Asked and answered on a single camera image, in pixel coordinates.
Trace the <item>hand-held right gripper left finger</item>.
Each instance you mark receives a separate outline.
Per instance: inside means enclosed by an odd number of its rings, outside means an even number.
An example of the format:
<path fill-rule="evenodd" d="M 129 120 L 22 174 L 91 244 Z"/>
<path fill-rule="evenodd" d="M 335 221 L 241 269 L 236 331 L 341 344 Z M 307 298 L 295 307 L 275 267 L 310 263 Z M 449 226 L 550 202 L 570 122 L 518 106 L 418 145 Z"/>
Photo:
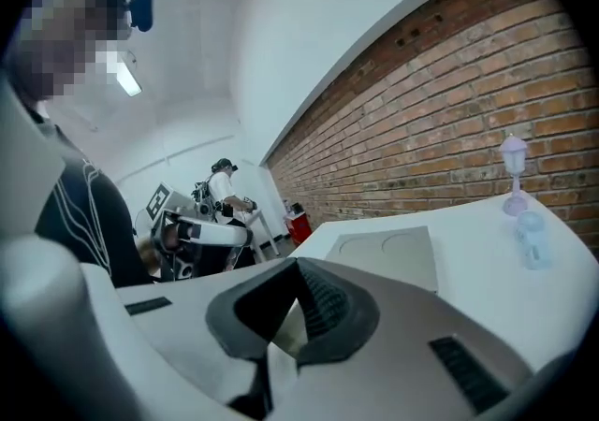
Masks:
<path fill-rule="evenodd" d="M 256 365 L 229 357 L 205 315 L 220 291 L 280 264 L 116 292 L 115 362 L 140 410 L 227 411 L 251 390 Z"/>

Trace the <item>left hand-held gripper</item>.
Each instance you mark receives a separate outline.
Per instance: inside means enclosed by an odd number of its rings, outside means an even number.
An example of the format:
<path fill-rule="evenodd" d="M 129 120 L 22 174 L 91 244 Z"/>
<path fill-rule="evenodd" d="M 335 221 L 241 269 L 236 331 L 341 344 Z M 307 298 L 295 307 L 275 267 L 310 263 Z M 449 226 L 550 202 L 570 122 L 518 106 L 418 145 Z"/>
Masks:
<path fill-rule="evenodd" d="M 253 233 L 219 224 L 216 213 L 224 207 L 213 200 L 205 181 L 197 182 L 189 196 L 164 182 L 158 185 L 135 217 L 135 236 L 150 241 L 159 263 L 159 281 L 187 280 L 236 267 Z"/>

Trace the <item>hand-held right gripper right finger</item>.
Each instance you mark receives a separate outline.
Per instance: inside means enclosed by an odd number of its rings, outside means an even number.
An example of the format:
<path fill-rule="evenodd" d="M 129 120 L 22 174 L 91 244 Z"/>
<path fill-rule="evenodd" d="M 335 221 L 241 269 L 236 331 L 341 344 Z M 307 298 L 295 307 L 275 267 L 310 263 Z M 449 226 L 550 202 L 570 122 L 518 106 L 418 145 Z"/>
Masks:
<path fill-rule="evenodd" d="M 319 267 L 368 291 L 380 317 L 344 362 L 303 367 L 272 420 L 469 420 L 475 416 L 430 347 L 455 338 L 509 392 L 533 372 L 506 342 L 437 295 L 348 266 Z"/>

